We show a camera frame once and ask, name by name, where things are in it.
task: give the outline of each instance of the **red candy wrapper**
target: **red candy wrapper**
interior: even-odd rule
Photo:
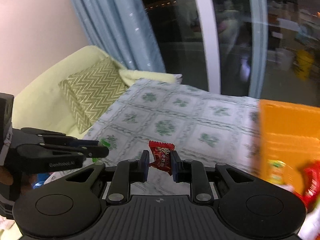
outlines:
[[[171,176],[170,151],[174,150],[174,145],[171,143],[149,141],[149,147],[155,160],[153,163],[150,163],[149,166],[165,171]]]
[[[320,161],[316,161],[312,165],[304,169],[305,175],[307,177],[307,189],[304,192],[303,200],[306,207],[316,201],[318,195],[320,194]]]

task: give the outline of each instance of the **yellow bucket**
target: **yellow bucket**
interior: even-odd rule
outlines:
[[[295,68],[295,74],[298,78],[306,80],[310,75],[310,69],[315,58],[307,51],[300,49],[297,51],[298,66]]]

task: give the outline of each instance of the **pillow case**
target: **pillow case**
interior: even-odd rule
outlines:
[[[90,128],[128,89],[111,57],[68,76],[59,87],[71,107],[79,133]]]
[[[182,74],[158,73],[151,71],[120,69],[119,75],[126,85],[132,86],[138,79],[146,78],[167,83],[181,84]]]

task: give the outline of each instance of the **pink wall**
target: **pink wall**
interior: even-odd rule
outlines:
[[[0,0],[0,92],[17,95],[86,45],[70,0]]]

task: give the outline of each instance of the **light blue curtain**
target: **light blue curtain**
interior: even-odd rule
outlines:
[[[142,0],[72,0],[91,44],[128,69],[165,72]]]

